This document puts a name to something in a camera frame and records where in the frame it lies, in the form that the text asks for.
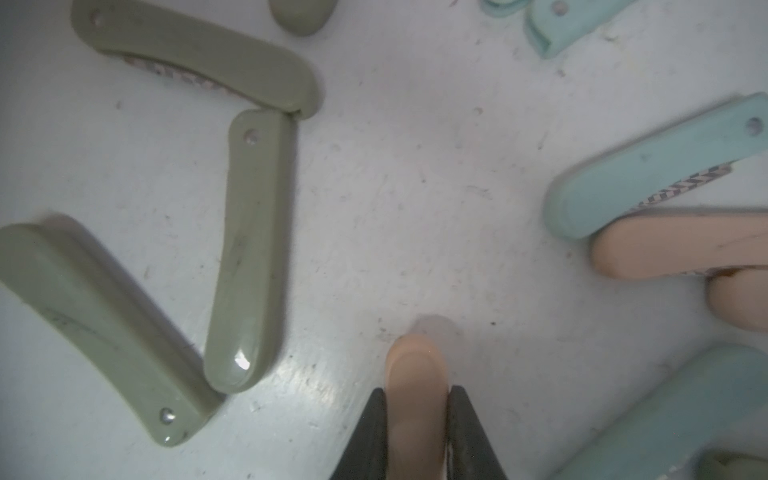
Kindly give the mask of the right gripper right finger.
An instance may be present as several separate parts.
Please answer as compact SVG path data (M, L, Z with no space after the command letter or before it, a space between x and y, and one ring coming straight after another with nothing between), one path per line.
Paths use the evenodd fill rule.
M452 386L448 395L446 435L449 480L507 480L462 386Z

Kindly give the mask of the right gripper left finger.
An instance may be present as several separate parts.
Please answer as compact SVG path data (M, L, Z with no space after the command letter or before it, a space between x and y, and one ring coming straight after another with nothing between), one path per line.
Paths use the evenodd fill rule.
M387 464L386 394L375 388L330 480L384 480Z

